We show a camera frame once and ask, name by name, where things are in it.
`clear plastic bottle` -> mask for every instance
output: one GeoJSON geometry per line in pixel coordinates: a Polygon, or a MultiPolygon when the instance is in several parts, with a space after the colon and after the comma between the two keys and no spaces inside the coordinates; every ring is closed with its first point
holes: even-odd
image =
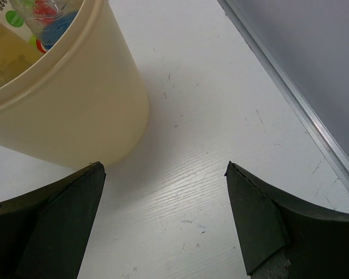
{"type": "Polygon", "coordinates": [[[46,49],[50,49],[70,26],[83,0],[10,0],[46,49]]]}

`green dot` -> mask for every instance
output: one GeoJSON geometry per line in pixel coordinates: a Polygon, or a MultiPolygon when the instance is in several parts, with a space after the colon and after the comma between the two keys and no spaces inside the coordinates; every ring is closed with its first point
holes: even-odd
{"type": "Polygon", "coordinates": [[[10,10],[5,15],[6,21],[13,27],[21,27],[23,19],[14,11],[10,10]]]}

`yellow packaging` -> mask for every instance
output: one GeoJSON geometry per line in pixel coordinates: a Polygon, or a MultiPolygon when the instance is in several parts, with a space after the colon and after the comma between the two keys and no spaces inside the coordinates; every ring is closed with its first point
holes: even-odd
{"type": "Polygon", "coordinates": [[[0,87],[26,71],[40,56],[35,48],[0,24],[0,87]]]}

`trash can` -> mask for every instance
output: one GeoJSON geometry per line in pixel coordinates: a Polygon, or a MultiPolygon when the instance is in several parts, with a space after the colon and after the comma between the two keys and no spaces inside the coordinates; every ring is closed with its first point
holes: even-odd
{"type": "Polygon", "coordinates": [[[52,49],[0,88],[0,145],[59,165],[117,162],[147,121],[147,92],[107,0],[84,0],[52,49]]]}

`cream-colored bin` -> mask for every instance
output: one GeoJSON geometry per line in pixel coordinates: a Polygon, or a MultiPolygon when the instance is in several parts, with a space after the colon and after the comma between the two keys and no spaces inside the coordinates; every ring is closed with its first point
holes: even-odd
{"type": "Polygon", "coordinates": [[[0,145],[64,166],[120,160],[147,120],[147,93],[107,0],[84,0],[57,44],[0,88],[0,145]]]}

